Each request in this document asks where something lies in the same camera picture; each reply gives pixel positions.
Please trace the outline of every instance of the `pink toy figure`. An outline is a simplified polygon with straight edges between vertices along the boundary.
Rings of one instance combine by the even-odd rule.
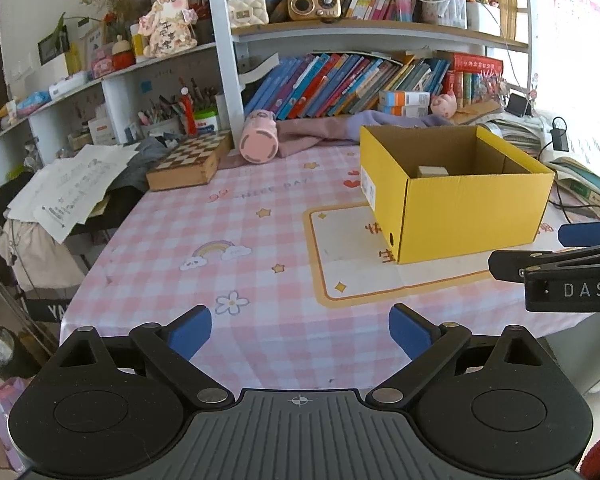
[[[140,18],[139,34],[150,36],[144,48],[146,57],[175,54],[198,44],[189,25],[195,25],[198,15],[189,9],[188,0],[155,0],[146,16]]]
[[[240,153],[253,164],[269,162],[278,152],[278,130],[274,115],[266,110],[254,110],[247,116],[242,129]]]
[[[431,113],[443,119],[450,119],[457,111],[458,101],[453,94],[441,94],[431,101]]]

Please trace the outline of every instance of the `yellow cardboard box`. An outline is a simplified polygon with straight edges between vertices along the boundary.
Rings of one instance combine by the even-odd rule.
[[[400,264],[532,242],[554,181],[481,126],[363,127],[360,163],[362,190]],[[419,166],[449,176],[416,178]]]

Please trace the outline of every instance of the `table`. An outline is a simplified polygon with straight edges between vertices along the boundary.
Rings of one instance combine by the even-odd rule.
[[[520,284],[485,272],[488,253],[396,265],[362,203],[359,154],[313,148],[147,193],[75,295],[61,340],[82,325],[113,336],[167,324],[204,304],[212,335],[192,362],[237,394],[381,383],[408,362],[388,334],[397,301],[477,334],[523,324],[543,336],[587,317],[527,312]],[[533,247],[559,248],[563,221],[548,208]]]

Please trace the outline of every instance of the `screw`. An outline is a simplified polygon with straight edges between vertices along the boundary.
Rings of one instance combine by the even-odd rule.
[[[220,388],[205,388],[198,392],[198,400],[205,404],[219,404],[224,402],[229,397],[229,394]]]
[[[395,388],[378,388],[371,395],[376,402],[381,404],[395,404],[404,398],[402,392]]]

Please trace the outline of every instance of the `chessboard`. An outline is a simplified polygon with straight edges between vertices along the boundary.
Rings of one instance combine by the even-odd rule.
[[[154,191],[208,184],[231,149],[228,133],[202,134],[181,142],[146,174]]]

